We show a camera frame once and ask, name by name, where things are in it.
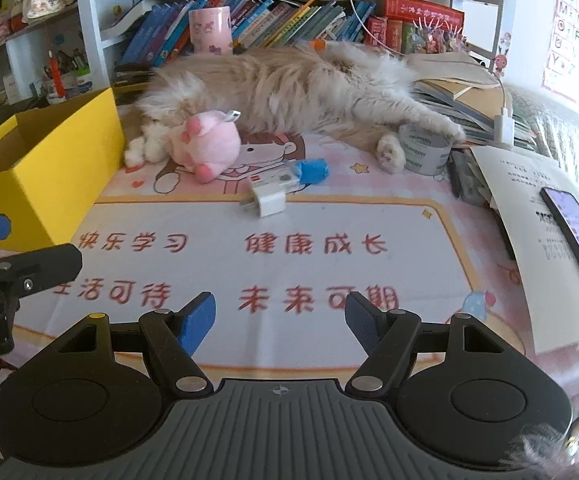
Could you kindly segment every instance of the pen holder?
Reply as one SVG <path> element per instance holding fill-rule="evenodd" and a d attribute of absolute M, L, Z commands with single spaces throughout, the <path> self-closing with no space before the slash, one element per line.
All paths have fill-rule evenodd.
<path fill-rule="evenodd" d="M 232 31 L 229 7 L 190 11 L 190 39 L 194 52 L 232 54 Z"/>

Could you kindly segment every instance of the tape roll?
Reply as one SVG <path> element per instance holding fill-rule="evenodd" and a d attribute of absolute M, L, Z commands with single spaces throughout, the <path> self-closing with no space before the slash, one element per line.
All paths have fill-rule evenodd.
<path fill-rule="evenodd" d="M 443 171 L 451 151 L 451 143 L 447 139 L 412 124 L 404 124 L 398 133 L 407 170 L 427 176 Z"/>

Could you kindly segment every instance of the plush toy tag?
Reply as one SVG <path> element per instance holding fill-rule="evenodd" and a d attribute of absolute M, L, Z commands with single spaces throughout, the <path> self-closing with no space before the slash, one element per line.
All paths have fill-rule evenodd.
<path fill-rule="evenodd" d="M 236 111 L 236 110 L 230 110 L 230 111 L 228 111 L 228 113 L 225 114 L 225 119 L 224 119 L 224 121 L 225 121 L 226 123 L 233 123 L 233 122 L 236 121 L 240 116 L 241 116 L 241 112 Z"/>

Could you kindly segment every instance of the cat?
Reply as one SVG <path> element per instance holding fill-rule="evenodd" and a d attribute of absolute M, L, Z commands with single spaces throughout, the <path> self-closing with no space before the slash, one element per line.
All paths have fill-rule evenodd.
<path fill-rule="evenodd" d="M 375 153 L 389 173 L 405 166 L 394 134 L 412 123 L 452 142 L 462 128 L 412 99 L 413 73 L 386 51 L 352 43 L 260 48 L 239 56 L 192 54 L 156 69 L 135 103 L 127 166 L 167 158 L 171 128 L 207 110 L 239 110 L 242 135 L 321 133 Z"/>

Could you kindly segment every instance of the yellow star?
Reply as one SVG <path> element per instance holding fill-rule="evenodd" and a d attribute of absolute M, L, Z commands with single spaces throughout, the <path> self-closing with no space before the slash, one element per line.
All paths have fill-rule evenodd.
<path fill-rule="evenodd" d="M 369 168 L 367 166 L 363 166 L 363 164 L 359 164 L 358 162 L 349 167 L 351 170 L 354 170 L 356 174 L 359 173 L 369 173 Z"/>

